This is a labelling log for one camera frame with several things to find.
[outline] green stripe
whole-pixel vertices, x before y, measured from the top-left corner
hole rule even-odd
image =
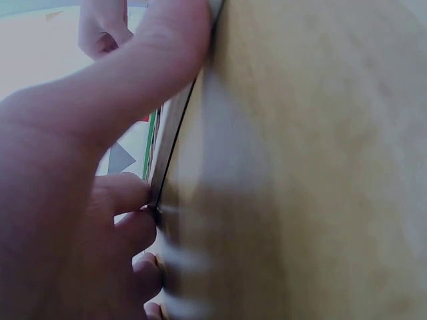
[[[157,111],[155,111],[151,115],[149,115],[149,130],[148,130],[147,145],[145,147],[145,159],[144,159],[144,167],[143,167],[143,173],[142,173],[142,179],[143,180],[148,179],[149,151],[151,149],[151,143],[153,142],[154,125],[155,125],[155,118],[156,117],[157,117]]]

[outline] skin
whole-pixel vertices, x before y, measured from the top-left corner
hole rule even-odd
[[[84,0],[79,46],[92,59],[107,55],[133,37],[127,28],[127,0]]]
[[[0,318],[160,319],[157,305],[142,307],[161,288],[155,257],[131,264],[155,239],[139,210],[149,187],[95,172],[131,125],[197,75],[209,25],[207,1],[156,0],[119,49],[2,101]]]

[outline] floor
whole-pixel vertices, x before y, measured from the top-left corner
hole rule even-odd
[[[80,5],[82,0],[1,0],[0,17],[18,13]],[[145,7],[148,0],[128,0],[131,7]]]
[[[135,29],[145,8],[129,8]],[[0,19],[0,100],[22,87],[54,80],[92,63],[77,47],[79,7],[32,11]],[[132,172],[147,178],[155,115],[136,123],[105,155],[98,175]]]

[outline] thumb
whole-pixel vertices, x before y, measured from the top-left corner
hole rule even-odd
[[[122,50],[27,90],[20,101],[9,101],[4,118],[62,141],[71,137],[74,147],[94,156],[87,161],[97,162],[135,122],[195,78],[207,53],[210,19],[207,1],[156,0]],[[123,25],[121,30],[114,35],[129,35]]]
[[[127,43],[133,37],[133,33],[127,28],[125,21],[105,26],[105,32],[109,33],[119,47]]]

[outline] wooden board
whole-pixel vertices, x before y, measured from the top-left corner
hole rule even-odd
[[[423,6],[226,1],[159,207],[170,319],[427,318]]]

